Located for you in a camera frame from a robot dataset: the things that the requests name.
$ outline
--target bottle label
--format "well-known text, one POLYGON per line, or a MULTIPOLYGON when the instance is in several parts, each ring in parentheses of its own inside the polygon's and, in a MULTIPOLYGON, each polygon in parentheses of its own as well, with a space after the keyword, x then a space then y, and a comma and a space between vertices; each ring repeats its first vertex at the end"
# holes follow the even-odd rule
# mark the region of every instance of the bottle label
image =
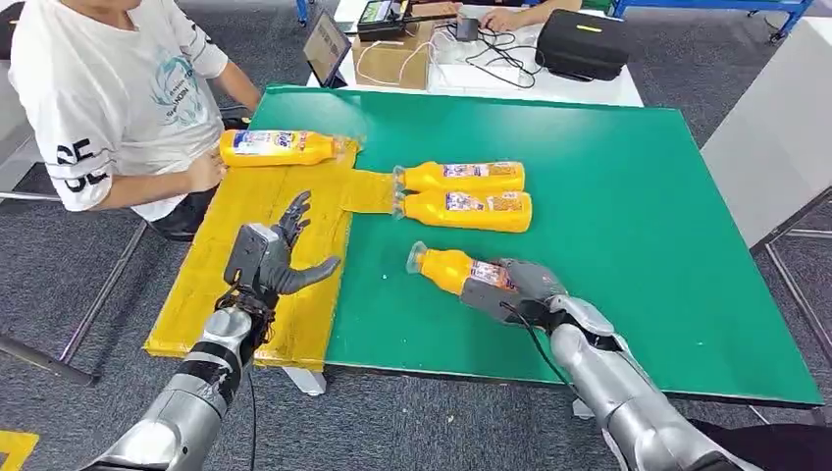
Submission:
POLYGON ((514 289, 514 284, 508 279, 508 272, 504 268, 491 263, 475 260, 471 267, 471 278, 493 287, 514 289))
POLYGON ((516 191, 507 191, 500 196, 489 196, 486 198, 489 209, 492 211, 522 211, 523 202, 516 191))
POLYGON ((486 205, 479 199, 462 191, 450 191, 444 196, 444 207, 448 211, 482 211, 486 205))
POLYGON ((303 150, 305 131, 237 131, 234 153, 239 155, 272 155, 303 150))
POLYGON ((511 162, 494 162, 489 164, 488 172, 489 175, 493 175, 495 177, 504 177, 514 175, 516 170, 514 168, 514 164, 511 162))
POLYGON ((454 164, 443 165, 442 174, 450 179, 461 177, 487 177, 489 166, 485 164, 454 164))
POLYGON ((511 162, 494 162, 492 164, 454 164, 443 165, 442 175, 450 179, 462 177, 488 177, 514 175, 514 165, 511 162))

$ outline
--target plastic bottle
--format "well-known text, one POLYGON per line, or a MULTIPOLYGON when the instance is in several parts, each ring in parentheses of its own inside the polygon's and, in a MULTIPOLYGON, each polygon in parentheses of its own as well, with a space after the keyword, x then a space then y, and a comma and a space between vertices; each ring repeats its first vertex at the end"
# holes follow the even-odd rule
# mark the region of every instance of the plastic bottle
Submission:
POLYGON ((520 162, 445 165, 425 162, 411 169, 396 166, 393 174, 398 190, 522 191, 526 184, 526 171, 520 162))
POLYGON ((532 198, 520 191, 397 192, 392 213, 429 226, 523 233, 532 222, 532 198))
POLYGON ((342 155, 352 139, 313 131, 228 130, 220 137, 220 155, 229 167, 314 165, 342 155))
POLYGON ((438 287, 456 295, 462 294, 469 278, 498 288, 514 289, 504 268, 474 260, 461 250, 434 250, 421 241, 410 249, 406 269, 407 273, 421 273, 438 287))

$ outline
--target green table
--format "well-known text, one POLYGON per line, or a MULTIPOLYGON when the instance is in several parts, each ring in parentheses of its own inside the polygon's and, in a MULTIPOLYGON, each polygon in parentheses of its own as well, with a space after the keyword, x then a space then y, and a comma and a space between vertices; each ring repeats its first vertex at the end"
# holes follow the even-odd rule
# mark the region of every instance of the green table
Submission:
POLYGON ((550 267, 666 392, 822 403, 678 111, 272 85, 252 128, 361 136, 356 168, 379 172, 526 166, 524 234, 356 214, 328 364, 558 383, 524 330, 405 272, 423 240, 550 267))

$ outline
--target laptop screen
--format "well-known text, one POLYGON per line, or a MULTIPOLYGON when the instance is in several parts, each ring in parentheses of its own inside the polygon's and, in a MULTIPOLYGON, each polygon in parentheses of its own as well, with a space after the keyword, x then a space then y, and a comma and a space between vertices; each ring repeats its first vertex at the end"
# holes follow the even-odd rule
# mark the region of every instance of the laptop screen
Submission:
POLYGON ((303 55, 321 86, 331 84, 349 48, 349 39, 338 28, 332 15, 321 12, 303 46, 303 55))

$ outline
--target black bag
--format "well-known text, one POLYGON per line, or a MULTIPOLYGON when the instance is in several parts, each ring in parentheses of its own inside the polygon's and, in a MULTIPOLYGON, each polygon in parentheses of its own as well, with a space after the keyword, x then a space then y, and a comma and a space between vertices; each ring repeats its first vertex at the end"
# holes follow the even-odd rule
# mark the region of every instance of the black bag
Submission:
POLYGON ((555 10, 538 37, 535 62, 555 75, 589 81, 615 79, 629 58, 624 22, 555 10))

